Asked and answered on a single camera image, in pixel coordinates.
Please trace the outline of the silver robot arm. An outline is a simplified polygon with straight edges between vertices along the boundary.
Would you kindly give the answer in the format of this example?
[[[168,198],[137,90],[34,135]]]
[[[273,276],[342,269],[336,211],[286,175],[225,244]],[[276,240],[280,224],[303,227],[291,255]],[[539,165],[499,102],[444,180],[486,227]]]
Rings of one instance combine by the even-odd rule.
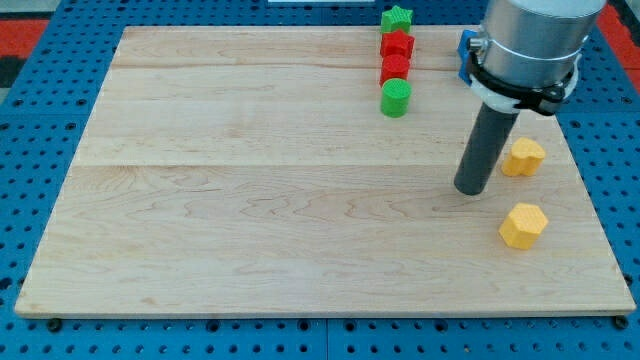
[[[519,87],[551,86],[573,70],[605,0],[490,0],[481,67]]]

